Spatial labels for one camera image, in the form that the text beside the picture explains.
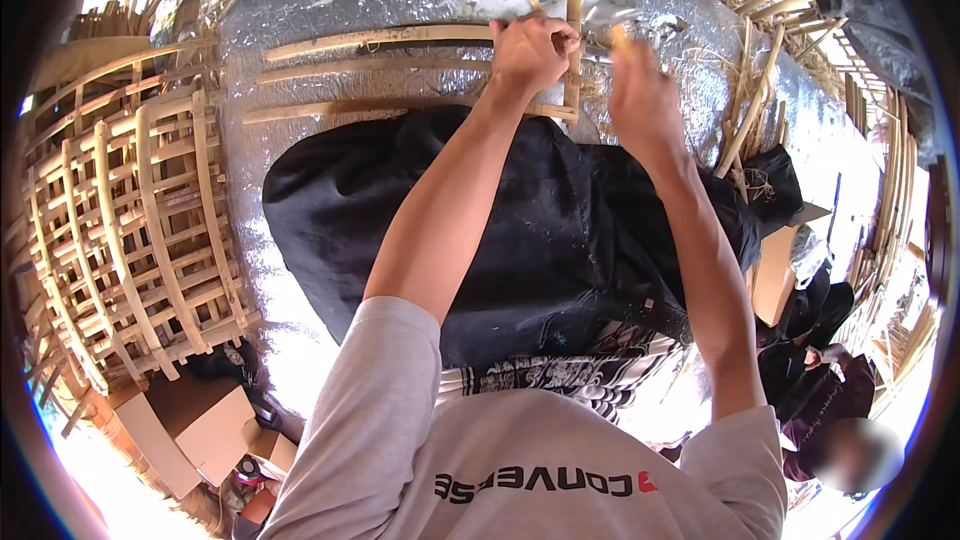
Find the woven bamboo structure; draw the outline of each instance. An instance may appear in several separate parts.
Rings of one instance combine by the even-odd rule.
[[[174,380],[174,362],[239,346],[259,318],[231,255],[216,43],[119,58],[43,92],[21,121],[25,212],[4,240],[42,284],[21,304],[28,376],[47,388],[66,367],[98,393],[126,377],[145,387],[151,370]]]

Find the plastic bag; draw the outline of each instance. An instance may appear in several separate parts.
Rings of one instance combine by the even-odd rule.
[[[830,256],[827,242],[819,237],[810,225],[804,223],[799,226],[797,235],[793,238],[793,249],[790,251],[790,269],[797,274],[798,291],[805,290],[813,279],[813,275]]]

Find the black pants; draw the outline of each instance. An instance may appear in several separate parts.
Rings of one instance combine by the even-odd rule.
[[[469,113],[438,107],[305,138],[270,168],[263,210],[287,268],[341,343],[403,198]],[[701,181],[740,266],[760,221]],[[690,340],[673,236],[646,171],[617,146],[574,144],[546,117],[516,130],[476,257],[443,323],[443,365],[585,354],[610,320]]]

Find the patterned fabric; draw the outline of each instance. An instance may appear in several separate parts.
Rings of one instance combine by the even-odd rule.
[[[541,389],[557,392],[616,424],[618,409],[629,407],[635,389],[664,359],[685,345],[654,330],[611,321],[597,335],[589,354],[524,356],[481,369],[448,369],[440,375],[437,404],[481,392]]]

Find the reflective insulation sheet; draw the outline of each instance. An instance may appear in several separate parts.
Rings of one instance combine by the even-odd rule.
[[[563,13],[566,0],[542,0],[548,12]],[[587,0],[583,14],[593,4]],[[654,42],[664,69],[678,84],[686,141],[706,168],[719,157],[721,122],[729,114],[737,82],[744,21],[717,0],[616,0],[638,9],[628,28]],[[530,10],[526,0],[235,0],[220,22],[225,65],[222,87],[223,152],[228,206],[243,266],[264,324],[270,350],[265,356],[273,397],[306,416],[338,348],[308,305],[271,238],[261,207],[263,180],[271,164],[302,138],[356,121],[383,119],[398,111],[369,111],[302,116],[244,124],[258,109],[343,99],[469,96],[483,89],[486,72],[466,69],[402,69],[330,72],[257,83],[263,72],[348,59],[438,57],[489,61],[488,42],[424,42],[337,48],[268,63],[263,52],[294,42],[363,30],[422,24],[485,24],[512,19]],[[762,70],[770,39],[753,34],[753,72]],[[618,143],[607,114],[612,76],[602,47],[592,46],[582,60],[580,122],[569,130],[580,143]],[[540,102],[563,101],[562,87],[547,90]],[[777,104],[786,102],[793,157],[803,197],[834,209],[842,174],[830,248],[835,281],[843,278],[877,204],[880,175],[864,138],[847,118],[844,106],[830,99],[785,53],[774,70],[774,95],[761,113],[764,148],[773,145]],[[831,218],[815,221],[827,234]]]

